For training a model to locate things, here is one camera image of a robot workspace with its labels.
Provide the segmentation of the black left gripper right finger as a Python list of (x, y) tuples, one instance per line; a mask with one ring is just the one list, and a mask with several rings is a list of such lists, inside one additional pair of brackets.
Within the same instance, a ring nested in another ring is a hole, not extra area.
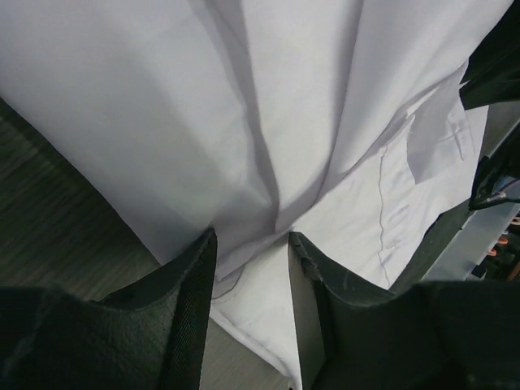
[(519, 284), (433, 281), (395, 294), (288, 236), (304, 389), (516, 389)]

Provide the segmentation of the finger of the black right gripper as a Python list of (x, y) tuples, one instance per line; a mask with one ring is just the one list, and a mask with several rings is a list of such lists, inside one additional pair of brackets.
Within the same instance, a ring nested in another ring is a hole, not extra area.
[(519, 99), (519, 34), (519, 1), (515, 0), (470, 56), (460, 88), (465, 109)]

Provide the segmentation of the white long sleeve shirt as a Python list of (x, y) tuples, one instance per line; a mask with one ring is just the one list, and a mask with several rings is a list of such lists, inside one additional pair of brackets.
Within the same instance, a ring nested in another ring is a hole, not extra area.
[(212, 318), (301, 383), (290, 231), (389, 288), (469, 198), (469, 57), (508, 1), (4, 1), (1, 95), (160, 262), (213, 227)]

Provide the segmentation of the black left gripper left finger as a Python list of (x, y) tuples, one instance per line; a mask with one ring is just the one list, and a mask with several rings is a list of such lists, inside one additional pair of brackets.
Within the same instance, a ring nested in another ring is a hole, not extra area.
[(100, 301), (59, 288), (2, 288), (2, 388), (198, 388), (216, 255), (209, 229)]

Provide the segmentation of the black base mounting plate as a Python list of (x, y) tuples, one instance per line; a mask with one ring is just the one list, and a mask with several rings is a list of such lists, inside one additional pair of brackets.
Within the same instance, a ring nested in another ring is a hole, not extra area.
[[(485, 161), (501, 148), (505, 140), (514, 134), (518, 125), (518, 102), (503, 102), (489, 107), (478, 165), (479, 170), (482, 169)], [(422, 279), (458, 232), (462, 230), (463, 225), (472, 214), (468, 201), (464, 201), (461, 205), (443, 213), (427, 230), (409, 264), (401, 272), (390, 291), (401, 293), (412, 283)]]

